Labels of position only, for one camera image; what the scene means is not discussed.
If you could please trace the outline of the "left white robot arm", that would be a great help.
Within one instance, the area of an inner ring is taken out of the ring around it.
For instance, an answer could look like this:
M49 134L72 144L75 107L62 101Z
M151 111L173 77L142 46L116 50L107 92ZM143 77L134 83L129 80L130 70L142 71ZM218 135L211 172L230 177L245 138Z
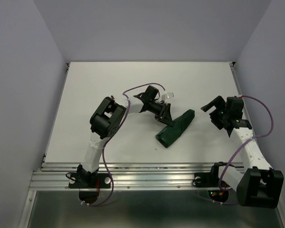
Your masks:
M106 144L114 137L125 122L129 114L150 112L155 120L173 126L171 104L166 99L158 100L159 90L148 85L145 92L128 96L124 100L116 101L105 97L90 118L91 137L90 143L77 171L82 172L80 182L85 187L92 187L96 183L99 161Z

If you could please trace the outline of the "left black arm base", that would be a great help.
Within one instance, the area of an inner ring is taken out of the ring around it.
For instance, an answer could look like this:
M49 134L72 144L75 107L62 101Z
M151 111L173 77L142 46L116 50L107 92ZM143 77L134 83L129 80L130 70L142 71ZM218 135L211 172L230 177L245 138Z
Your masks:
M70 189L110 189L111 179L107 173L90 173L86 171L68 172Z

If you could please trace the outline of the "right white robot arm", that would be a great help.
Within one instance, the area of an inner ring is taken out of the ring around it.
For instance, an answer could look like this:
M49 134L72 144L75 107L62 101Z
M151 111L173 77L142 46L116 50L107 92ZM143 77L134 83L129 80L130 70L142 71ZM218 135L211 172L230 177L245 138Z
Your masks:
M217 96L201 108L210 115L211 122L220 130L225 129L229 138L238 147L228 162L216 162L210 172L195 173L193 186L215 188L209 191L213 202L224 204L229 190L236 192L239 205L275 209L278 205L284 176L275 170L263 156L258 136L253 133L249 120L243 119L243 96Z

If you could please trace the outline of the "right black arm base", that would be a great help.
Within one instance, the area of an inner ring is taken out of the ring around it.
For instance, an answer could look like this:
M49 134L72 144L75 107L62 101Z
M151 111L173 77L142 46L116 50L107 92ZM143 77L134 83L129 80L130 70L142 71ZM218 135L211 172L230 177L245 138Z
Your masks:
M194 173L192 185L197 188L219 187L221 190L225 190L230 187L236 189L243 175L233 165L227 168L222 181L219 182L226 165L225 162L216 162L211 167L210 172Z

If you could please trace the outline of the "dark green cloth napkin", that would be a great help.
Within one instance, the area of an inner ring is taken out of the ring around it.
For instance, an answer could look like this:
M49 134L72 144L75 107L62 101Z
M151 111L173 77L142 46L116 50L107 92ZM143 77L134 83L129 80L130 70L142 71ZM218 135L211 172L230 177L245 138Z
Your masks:
M156 140L165 148L174 144L190 126L195 118L195 111L188 109L183 115L173 121L173 126L167 125L156 136Z

